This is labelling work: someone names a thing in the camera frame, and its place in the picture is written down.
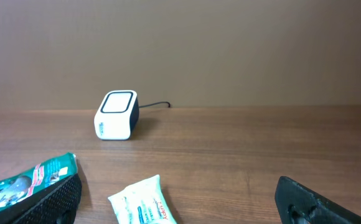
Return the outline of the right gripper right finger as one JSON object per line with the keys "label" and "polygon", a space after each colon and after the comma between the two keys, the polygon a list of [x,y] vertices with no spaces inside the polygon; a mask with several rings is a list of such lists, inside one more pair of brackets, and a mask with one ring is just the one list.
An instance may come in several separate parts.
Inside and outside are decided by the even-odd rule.
{"label": "right gripper right finger", "polygon": [[279,178],[274,199],[282,223],[361,223],[361,216],[286,176]]}

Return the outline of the mint green wipes pack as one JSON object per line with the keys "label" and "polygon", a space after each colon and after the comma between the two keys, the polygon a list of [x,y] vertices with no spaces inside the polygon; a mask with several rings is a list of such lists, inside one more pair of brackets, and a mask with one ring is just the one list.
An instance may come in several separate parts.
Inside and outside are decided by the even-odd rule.
{"label": "mint green wipes pack", "polygon": [[119,224],[176,224],[161,191],[160,175],[131,184],[108,200]]}

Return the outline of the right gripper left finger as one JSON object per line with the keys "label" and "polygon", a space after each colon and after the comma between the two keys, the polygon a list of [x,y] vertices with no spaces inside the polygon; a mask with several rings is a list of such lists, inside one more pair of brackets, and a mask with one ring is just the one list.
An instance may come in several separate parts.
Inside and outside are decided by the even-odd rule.
{"label": "right gripper left finger", "polygon": [[81,196],[79,175],[68,176],[0,211],[0,224],[73,224]]}

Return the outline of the green 3M gloves package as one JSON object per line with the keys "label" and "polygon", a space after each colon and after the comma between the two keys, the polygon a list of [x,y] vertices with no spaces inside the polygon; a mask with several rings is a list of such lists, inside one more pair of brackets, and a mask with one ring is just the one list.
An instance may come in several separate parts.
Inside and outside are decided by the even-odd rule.
{"label": "green 3M gloves package", "polygon": [[68,152],[13,177],[0,180],[0,211],[74,174],[78,175],[76,155]]}

